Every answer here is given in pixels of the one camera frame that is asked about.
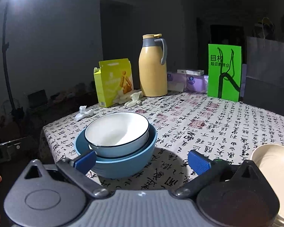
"yellow thermos jug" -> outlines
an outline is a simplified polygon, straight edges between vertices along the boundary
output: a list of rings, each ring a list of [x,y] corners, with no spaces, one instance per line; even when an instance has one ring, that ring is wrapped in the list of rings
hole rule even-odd
[[[139,57],[139,74],[141,90],[143,95],[147,97],[167,94],[167,45],[161,37],[161,34],[143,36],[143,46]]]

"stacked bowls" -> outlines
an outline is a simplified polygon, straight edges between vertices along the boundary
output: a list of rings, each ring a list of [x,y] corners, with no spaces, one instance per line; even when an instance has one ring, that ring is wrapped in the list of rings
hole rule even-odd
[[[280,210],[274,226],[284,227],[284,146],[265,144],[251,155],[280,201]]]
[[[113,113],[94,120],[77,136],[75,150],[97,154],[91,169],[105,178],[129,177],[150,161],[157,139],[155,128],[136,113]]]

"small white box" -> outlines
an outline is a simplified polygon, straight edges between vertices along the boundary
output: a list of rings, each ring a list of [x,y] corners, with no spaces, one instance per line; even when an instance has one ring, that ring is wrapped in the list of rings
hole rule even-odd
[[[178,69],[177,73],[201,76],[204,75],[204,70]]]

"gray handle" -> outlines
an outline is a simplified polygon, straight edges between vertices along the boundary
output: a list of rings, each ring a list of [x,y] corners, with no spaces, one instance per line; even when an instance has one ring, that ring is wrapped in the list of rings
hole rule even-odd
[[[167,44],[165,42],[165,39],[163,38],[155,39],[155,42],[159,42],[159,41],[161,41],[163,44],[163,57],[161,59],[161,65],[164,65],[164,63],[166,62],[166,57],[167,57]]]

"tablecloth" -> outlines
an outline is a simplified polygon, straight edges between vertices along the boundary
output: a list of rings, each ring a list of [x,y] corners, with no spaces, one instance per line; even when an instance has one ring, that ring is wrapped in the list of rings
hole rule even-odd
[[[87,125],[109,113],[126,111],[144,115],[156,127],[158,138],[150,162],[135,175],[112,180],[92,171],[87,176],[109,190],[176,189],[197,175],[188,166],[191,149],[210,159],[221,158],[230,164],[249,159],[252,151],[265,143],[284,145],[284,117],[241,102],[207,97],[204,94],[169,92],[167,96],[144,98],[141,105],[101,108],[79,122],[77,113],[43,128],[41,158],[52,154],[55,162],[77,156],[74,140]]]

